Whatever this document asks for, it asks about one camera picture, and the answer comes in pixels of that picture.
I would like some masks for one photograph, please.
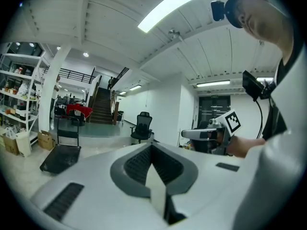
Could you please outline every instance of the wooden post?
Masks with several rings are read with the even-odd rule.
[[[116,102],[115,110],[114,110],[113,125],[116,125],[116,122],[117,122],[118,106],[119,106],[119,102]]]

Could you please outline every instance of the cardboard box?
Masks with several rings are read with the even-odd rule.
[[[37,134],[38,144],[41,148],[52,150],[55,147],[55,140],[49,132],[43,131]]]
[[[18,155],[19,150],[18,150],[16,139],[12,140],[6,137],[5,135],[3,135],[2,138],[4,141],[5,149],[12,154]]]

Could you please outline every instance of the black cart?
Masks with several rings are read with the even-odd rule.
[[[81,147],[79,146],[79,126],[77,126],[77,131],[67,131],[59,129],[59,122],[62,117],[64,116],[58,118],[58,125],[57,125],[58,143],[55,146],[55,148],[50,152],[50,154],[46,157],[42,165],[39,167],[41,171],[46,171],[52,174],[59,174],[64,170],[66,170],[67,168],[73,166],[76,162],[78,162],[81,150]],[[60,144],[59,136],[75,138],[77,139],[77,145],[72,146],[72,145]]]

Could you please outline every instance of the white pillar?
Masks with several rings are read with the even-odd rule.
[[[70,50],[70,44],[62,45],[61,49],[54,56],[54,59],[52,60],[50,68],[46,74],[39,105],[38,128],[40,132],[42,130],[49,131],[49,113],[53,88],[56,83],[59,70],[61,69],[62,64]]]

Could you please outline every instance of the ceiling light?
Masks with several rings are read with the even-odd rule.
[[[191,0],[163,0],[141,21],[138,27],[146,33],[149,32],[160,20],[189,1]]]
[[[230,84],[230,80],[219,81],[219,82],[204,82],[204,83],[198,83],[198,84],[197,84],[197,87],[207,87],[207,86],[226,85],[226,84]]]
[[[141,85],[137,85],[137,86],[131,88],[130,90],[136,90],[136,89],[138,89],[138,88],[140,88],[140,87],[142,87],[142,86],[141,86]]]
[[[272,82],[274,78],[257,78],[259,82],[266,80],[267,82]]]

